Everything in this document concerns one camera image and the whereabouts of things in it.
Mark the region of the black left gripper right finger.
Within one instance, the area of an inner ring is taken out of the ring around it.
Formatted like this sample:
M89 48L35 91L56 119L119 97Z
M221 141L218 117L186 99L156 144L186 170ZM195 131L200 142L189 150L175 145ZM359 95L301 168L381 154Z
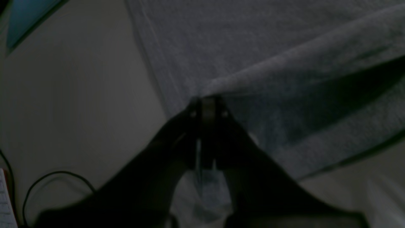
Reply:
M293 180L215 98L217 167L224 173L233 213L226 228L368 228L365 216L331 206Z

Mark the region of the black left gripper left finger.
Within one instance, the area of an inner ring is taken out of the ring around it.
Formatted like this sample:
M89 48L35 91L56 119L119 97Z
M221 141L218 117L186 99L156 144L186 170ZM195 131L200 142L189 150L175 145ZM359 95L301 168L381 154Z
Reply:
M35 228L152 228L176 225L170 215L179 180L198 169L201 100L171 118L146 148L99 190L74 205L42 212Z

